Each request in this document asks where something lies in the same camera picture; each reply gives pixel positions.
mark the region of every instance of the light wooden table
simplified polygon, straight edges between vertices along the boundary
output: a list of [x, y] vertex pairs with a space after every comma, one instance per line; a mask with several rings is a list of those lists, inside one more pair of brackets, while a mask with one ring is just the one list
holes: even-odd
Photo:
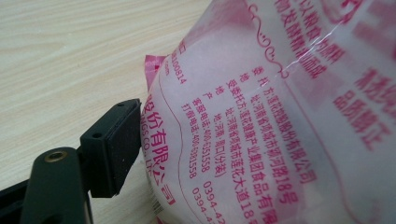
[[[209, 0], [0, 1], [0, 189], [79, 137], [111, 106], [145, 102], [146, 54], [166, 55]], [[95, 223], [150, 223], [142, 158], [120, 196], [93, 199]]]

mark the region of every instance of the plastic bag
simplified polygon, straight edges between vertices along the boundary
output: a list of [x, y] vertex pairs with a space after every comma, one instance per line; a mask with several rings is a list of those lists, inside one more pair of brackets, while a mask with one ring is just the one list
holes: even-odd
[[395, 1], [213, 1], [149, 89], [164, 223], [396, 223]]

